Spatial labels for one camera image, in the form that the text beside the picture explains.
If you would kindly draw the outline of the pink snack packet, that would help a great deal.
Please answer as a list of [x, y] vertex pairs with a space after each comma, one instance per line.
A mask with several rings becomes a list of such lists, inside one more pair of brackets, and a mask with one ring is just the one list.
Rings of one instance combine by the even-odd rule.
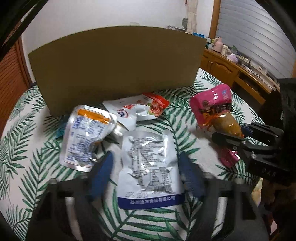
[[191, 97], [189, 104], [200, 128], [244, 137], [239, 123], [231, 114], [232, 94], [227, 84], [219, 84], [196, 94]]

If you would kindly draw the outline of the blue foil snack packet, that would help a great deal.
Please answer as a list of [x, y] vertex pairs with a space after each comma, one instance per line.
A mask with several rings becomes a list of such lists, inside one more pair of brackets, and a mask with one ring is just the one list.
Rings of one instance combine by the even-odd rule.
[[56, 132], [56, 139], [62, 138], [64, 136], [66, 125], [67, 121], [65, 120], [59, 122], [58, 129]]

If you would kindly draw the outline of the silver blue snack pouch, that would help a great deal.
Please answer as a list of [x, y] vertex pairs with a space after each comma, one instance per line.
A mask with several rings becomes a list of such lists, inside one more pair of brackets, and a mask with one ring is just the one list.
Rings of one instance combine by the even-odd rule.
[[184, 203], [185, 190], [170, 130], [160, 135], [126, 132], [122, 139], [121, 160], [117, 189], [121, 209], [155, 209]]

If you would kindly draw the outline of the silver orange snack pouch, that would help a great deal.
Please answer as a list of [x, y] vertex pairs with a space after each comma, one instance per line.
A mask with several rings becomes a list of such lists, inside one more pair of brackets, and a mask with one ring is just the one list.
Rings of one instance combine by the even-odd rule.
[[87, 105], [76, 106], [67, 121], [59, 162], [76, 171], [89, 172], [98, 160], [96, 147], [114, 131], [117, 116]]

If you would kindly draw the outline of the wooden sideboard cabinet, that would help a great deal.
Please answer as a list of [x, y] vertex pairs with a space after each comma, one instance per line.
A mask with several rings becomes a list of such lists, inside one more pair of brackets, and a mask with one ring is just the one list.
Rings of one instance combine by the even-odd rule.
[[280, 94], [276, 85], [260, 80], [242, 66], [207, 48], [204, 50], [200, 68], [228, 84], [232, 90], [243, 89], [260, 105], [263, 105], [271, 94]]

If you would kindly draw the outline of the white red snack packet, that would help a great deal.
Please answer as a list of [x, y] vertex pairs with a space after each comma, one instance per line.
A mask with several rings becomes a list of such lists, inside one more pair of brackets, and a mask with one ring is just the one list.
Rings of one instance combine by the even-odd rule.
[[117, 121], [133, 131], [139, 121], [155, 120], [170, 105], [170, 102], [155, 93], [143, 93], [118, 100], [105, 100], [106, 110], [117, 116]]

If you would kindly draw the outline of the pink kettle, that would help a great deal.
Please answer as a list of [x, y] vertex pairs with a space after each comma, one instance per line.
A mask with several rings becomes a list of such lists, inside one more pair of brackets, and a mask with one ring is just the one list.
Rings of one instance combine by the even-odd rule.
[[215, 38], [213, 40], [213, 50], [218, 53], [222, 53], [222, 49], [223, 49], [222, 39], [220, 37]]

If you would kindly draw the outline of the grey window blind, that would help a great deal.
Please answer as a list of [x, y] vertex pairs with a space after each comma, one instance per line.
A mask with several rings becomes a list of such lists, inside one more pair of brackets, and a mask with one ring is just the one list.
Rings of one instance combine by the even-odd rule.
[[295, 50], [281, 27], [256, 1], [221, 1], [216, 36], [275, 78], [291, 77]]

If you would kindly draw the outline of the brown cardboard box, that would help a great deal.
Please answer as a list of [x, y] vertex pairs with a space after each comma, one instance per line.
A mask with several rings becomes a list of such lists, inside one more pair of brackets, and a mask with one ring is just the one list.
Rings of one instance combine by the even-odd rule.
[[193, 85], [206, 40], [180, 31], [117, 26], [75, 33], [29, 54], [53, 116], [80, 104]]

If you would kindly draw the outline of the small white desk fan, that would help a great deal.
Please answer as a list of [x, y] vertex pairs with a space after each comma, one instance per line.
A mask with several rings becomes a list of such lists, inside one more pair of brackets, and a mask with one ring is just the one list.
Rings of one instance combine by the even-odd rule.
[[188, 18], [182, 19], [182, 29], [186, 32], [188, 27]]

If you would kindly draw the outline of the wooden slatted wardrobe door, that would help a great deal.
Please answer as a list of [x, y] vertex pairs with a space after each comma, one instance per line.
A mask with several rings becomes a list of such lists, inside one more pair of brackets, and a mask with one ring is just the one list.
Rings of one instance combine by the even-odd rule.
[[2, 132], [16, 102], [32, 85], [23, 53], [22, 38], [16, 41], [1, 61], [0, 78], [0, 131]]

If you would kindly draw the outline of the beige floral curtain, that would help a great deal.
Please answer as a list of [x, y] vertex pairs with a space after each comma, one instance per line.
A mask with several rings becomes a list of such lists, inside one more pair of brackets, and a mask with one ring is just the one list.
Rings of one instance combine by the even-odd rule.
[[187, 18], [188, 18], [188, 23], [187, 23], [187, 32], [189, 34], [193, 34], [196, 32], [197, 28], [197, 5], [198, 5], [198, 0], [187, 0]]

